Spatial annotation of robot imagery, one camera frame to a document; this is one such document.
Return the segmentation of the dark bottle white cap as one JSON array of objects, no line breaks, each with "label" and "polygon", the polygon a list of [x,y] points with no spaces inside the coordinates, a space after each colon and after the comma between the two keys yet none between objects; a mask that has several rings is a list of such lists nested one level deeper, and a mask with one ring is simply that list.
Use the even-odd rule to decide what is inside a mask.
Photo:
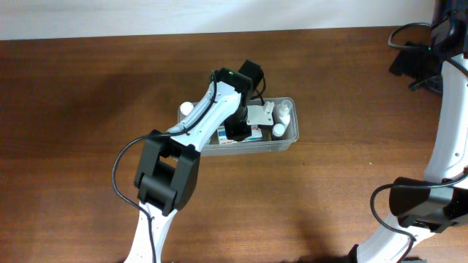
[{"label": "dark bottle white cap", "polygon": [[286,132],[286,128],[282,123],[275,124],[271,129],[271,140],[282,140],[284,133]]}]

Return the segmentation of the orange effervescent tablet tube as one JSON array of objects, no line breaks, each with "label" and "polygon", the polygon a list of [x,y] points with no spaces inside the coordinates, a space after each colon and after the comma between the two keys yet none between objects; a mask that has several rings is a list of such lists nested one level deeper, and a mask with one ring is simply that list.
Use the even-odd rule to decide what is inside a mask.
[{"label": "orange effervescent tablet tube", "polygon": [[191,111],[193,111],[194,105],[191,102],[183,102],[180,107],[179,111],[182,116],[182,118],[185,118],[190,114]]}]

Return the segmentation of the white Panadol box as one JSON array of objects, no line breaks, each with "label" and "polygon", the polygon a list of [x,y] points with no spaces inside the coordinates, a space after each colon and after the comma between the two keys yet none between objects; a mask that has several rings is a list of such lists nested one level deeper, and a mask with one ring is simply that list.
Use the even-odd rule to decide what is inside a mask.
[{"label": "white Panadol box", "polygon": [[[224,126],[219,126],[217,129],[218,141],[220,145],[227,145],[238,143],[236,140],[227,138],[226,130]],[[261,141],[263,139],[263,133],[258,126],[252,126],[252,134],[246,137],[242,142]]]}]

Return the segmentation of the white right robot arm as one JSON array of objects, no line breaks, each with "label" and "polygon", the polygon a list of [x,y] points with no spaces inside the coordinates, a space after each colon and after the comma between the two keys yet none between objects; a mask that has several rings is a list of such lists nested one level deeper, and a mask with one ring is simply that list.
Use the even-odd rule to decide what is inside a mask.
[{"label": "white right robot arm", "polygon": [[467,2],[437,1],[429,46],[399,46],[441,61],[442,107],[436,142],[423,180],[397,178],[387,189],[390,212],[378,230],[354,245],[344,262],[405,262],[422,241],[467,224]]}]

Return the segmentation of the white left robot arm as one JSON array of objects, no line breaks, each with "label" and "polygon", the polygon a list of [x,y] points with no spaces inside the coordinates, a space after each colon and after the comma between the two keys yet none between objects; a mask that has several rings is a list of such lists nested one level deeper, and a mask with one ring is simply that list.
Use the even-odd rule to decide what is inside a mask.
[{"label": "white left robot arm", "polygon": [[251,136],[247,105],[263,78],[260,65],[250,60],[238,71],[215,70],[185,119],[140,137],[144,146],[134,179],[139,219],[126,262],[160,262],[173,218],[195,190],[202,149],[220,126],[230,140]]}]

